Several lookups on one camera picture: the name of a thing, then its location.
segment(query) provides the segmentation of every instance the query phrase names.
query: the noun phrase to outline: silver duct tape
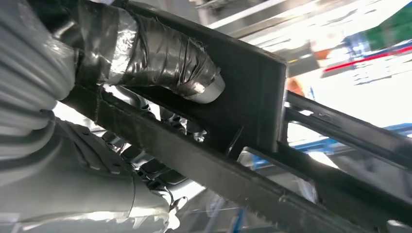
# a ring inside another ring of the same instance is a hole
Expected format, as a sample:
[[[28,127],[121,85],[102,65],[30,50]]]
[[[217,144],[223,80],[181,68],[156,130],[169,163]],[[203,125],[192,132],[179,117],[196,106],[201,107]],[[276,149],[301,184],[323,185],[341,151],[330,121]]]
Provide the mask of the silver duct tape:
[[[138,34],[132,60],[118,84],[124,86],[159,85],[196,102],[210,102],[223,91],[208,91],[215,79],[222,79],[204,48],[192,38],[159,21],[131,12],[137,21]]]
[[[137,23],[125,10],[119,10],[118,34],[116,48],[111,62],[110,73],[107,83],[116,84],[123,77],[130,57],[133,53],[133,42],[137,34]]]

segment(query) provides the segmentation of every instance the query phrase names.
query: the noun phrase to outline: wrapped pipe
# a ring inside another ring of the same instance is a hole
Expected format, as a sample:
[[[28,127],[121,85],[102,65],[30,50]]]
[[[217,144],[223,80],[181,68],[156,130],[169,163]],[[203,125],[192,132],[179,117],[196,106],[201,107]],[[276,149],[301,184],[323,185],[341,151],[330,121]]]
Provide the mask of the wrapped pipe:
[[[86,0],[47,2],[31,4],[56,38],[82,51],[77,70],[81,79],[126,88],[162,86],[198,103],[212,102],[223,92],[219,68],[183,33],[127,8]],[[48,16],[50,11],[61,14]],[[56,26],[54,18],[65,18],[66,23]]]

